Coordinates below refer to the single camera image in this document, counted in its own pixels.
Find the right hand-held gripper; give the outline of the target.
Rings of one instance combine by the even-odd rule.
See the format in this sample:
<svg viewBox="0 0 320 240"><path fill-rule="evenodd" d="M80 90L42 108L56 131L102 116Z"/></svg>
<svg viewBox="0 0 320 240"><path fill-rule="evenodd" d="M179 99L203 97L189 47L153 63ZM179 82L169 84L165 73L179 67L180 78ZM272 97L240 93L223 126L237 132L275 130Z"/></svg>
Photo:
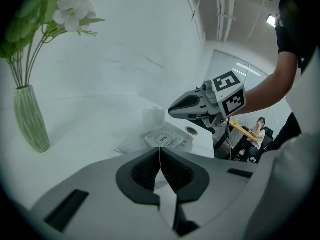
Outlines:
<svg viewBox="0 0 320 240"><path fill-rule="evenodd" d="M222 127L226 119L245 106L245 85L229 71L183 94L170 106L168 113L172 118L191 120L215 133L214 128Z"/></svg>

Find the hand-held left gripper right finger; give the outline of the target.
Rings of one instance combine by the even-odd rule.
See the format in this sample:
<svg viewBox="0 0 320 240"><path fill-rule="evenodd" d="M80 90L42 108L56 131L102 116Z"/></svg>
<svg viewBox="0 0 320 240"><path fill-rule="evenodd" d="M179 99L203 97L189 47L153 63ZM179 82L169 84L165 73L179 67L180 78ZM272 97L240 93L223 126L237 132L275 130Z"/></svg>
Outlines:
<svg viewBox="0 0 320 240"><path fill-rule="evenodd" d="M221 214L256 169L251 163L162 148L160 170L168 185L160 197L160 211L178 236L188 235Z"/></svg>

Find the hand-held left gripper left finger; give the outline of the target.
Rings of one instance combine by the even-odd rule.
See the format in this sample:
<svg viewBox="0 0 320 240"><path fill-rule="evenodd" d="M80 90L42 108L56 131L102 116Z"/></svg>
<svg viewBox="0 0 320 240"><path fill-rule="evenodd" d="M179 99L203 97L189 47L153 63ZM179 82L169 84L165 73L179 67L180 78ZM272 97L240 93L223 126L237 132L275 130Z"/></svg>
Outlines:
<svg viewBox="0 0 320 240"><path fill-rule="evenodd" d="M73 192L88 196L57 236L68 240L171 240L173 230L156 205L134 203L117 186L118 169L147 152L135 151L92 163L47 191L31 208L45 222Z"/></svg>

